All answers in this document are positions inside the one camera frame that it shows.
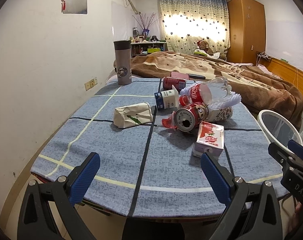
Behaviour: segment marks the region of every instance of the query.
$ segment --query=brown blanket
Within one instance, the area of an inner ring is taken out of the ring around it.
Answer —
[[[303,96],[292,84],[265,74],[255,66],[235,67],[223,60],[175,52],[154,52],[132,58],[132,73],[146,78],[163,78],[171,71],[199,74],[207,79],[225,76],[242,103],[252,112],[275,111],[297,129],[301,126]]]

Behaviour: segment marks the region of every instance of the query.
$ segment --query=red and white carton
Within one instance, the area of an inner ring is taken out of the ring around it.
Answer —
[[[198,137],[193,155],[201,157],[203,153],[211,153],[218,159],[224,149],[224,127],[202,121],[199,124]]]

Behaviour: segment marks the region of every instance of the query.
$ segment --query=red can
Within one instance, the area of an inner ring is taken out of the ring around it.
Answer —
[[[192,103],[184,106],[174,114],[174,123],[183,132],[196,128],[208,116],[208,107],[203,103]]]
[[[164,77],[163,88],[165,90],[172,89],[172,85],[179,91],[186,87],[186,79],[184,78],[174,78],[174,77]]]

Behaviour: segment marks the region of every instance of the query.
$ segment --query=tiled floor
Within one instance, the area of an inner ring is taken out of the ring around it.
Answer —
[[[37,179],[35,176],[31,175],[28,181],[25,183],[23,189],[19,193],[16,202],[13,206],[11,214],[9,216],[5,233],[11,240],[17,239],[17,223],[20,212],[20,207],[22,203],[23,196],[25,194],[27,184],[30,180]],[[50,203],[50,207],[52,209],[52,213],[58,229],[61,235],[68,240],[71,240],[70,236],[66,232],[66,229],[63,225],[63,222],[58,214],[56,205],[54,203]],[[79,215],[92,232],[92,234],[99,240],[121,240],[123,228],[125,225],[126,218],[110,215],[105,216],[100,212],[90,208],[89,206],[78,206],[75,205]],[[292,198],[289,198],[285,201],[284,207],[290,215],[294,213],[294,205]],[[282,215],[282,224],[283,224],[283,234],[287,232],[287,224],[289,221],[288,215],[281,208]],[[183,228],[185,232],[186,240],[203,240],[208,238],[208,234],[210,230],[213,228],[214,224],[203,226],[201,222],[193,222],[193,223],[184,223]]]

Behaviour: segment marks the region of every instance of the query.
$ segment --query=can opening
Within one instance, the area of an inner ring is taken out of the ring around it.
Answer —
[[[188,120],[182,121],[182,124],[183,124],[183,126],[186,127],[186,128],[189,128],[190,125],[191,125],[191,123],[190,123]]]

